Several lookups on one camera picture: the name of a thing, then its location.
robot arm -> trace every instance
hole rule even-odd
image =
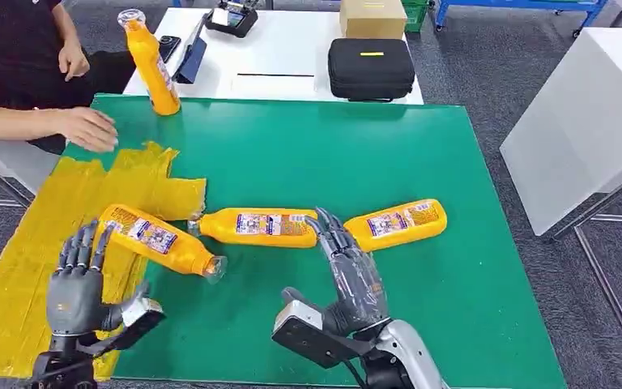
[[[101,234],[92,253],[96,226],[94,220],[66,241],[58,268],[51,275],[46,318],[53,334],[49,351],[35,360],[33,388],[96,387],[93,359],[114,349],[129,348],[165,318],[160,305],[146,298],[144,285],[120,304],[101,301],[101,272],[112,230]],[[118,335],[99,340],[94,333],[111,331],[121,324],[124,328]]]
[[[329,261],[338,300],[323,309],[285,288],[286,306],[275,319],[273,340],[326,369],[342,362],[363,389],[448,388],[418,332],[390,318],[373,256],[337,217],[321,208],[317,213],[320,220],[306,221]],[[365,380],[350,362],[356,357]]]

green table surface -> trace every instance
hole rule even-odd
[[[207,211],[323,206],[340,219],[417,199],[449,217],[438,237],[374,253],[390,313],[421,334],[452,387],[565,387],[466,110],[296,101],[184,99],[160,118],[146,97],[98,96],[120,147],[180,151],[172,177],[205,177]],[[97,155],[74,145],[77,160]],[[168,318],[122,352],[114,376],[239,383],[356,385],[271,340],[285,286],[318,304],[334,286],[320,249],[204,243],[228,256],[216,285],[150,263]]]

floor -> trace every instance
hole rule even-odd
[[[139,6],[155,28],[169,3],[69,0],[66,5],[83,43],[94,51],[124,48],[115,21],[120,10]],[[197,4],[211,2],[197,0]],[[277,0],[275,7],[336,11],[339,4]],[[607,4],[596,25],[607,26],[618,10],[617,5]],[[569,387],[612,389],[622,388],[622,331],[577,239],[569,234],[558,242],[542,242],[534,236],[499,153],[502,140],[573,42],[571,31],[582,17],[570,12],[556,16],[551,11],[451,7],[444,31],[433,32],[431,16],[422,32],[408,40],[425,102],[464,105],[468,110]],[[622,201],[613,208],[622,212]],[[0,208],[0,249],[21,216],[17,208]],[[590,222],[585,230],[622,302],[622,224]],[[11,384],[0,380],[0,387]],[[103,387],[153,385],[112,381]]]

yellow sticky pad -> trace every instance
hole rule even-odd
[[[28,378],[36,356],[48,349],[46,289],[63,242],[108,205],[124,203],[165,220],[188,219],[204,208],[206,180],[167,178],[177,155],[148,143],[120,150],[105,172],[98,160],[63,157],[27,209],[0,256],[0,377]],[[130,297],[146,259],[109,245],[104,262],[106,302]],[[109,333],[97,334],[106,337]],[[118,353],[94,362],[96,379],[110,378]]]

cardboard box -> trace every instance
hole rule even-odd
[[[346,38],[402,39],[407,14],[401,0],[342,0],[339,23]]]

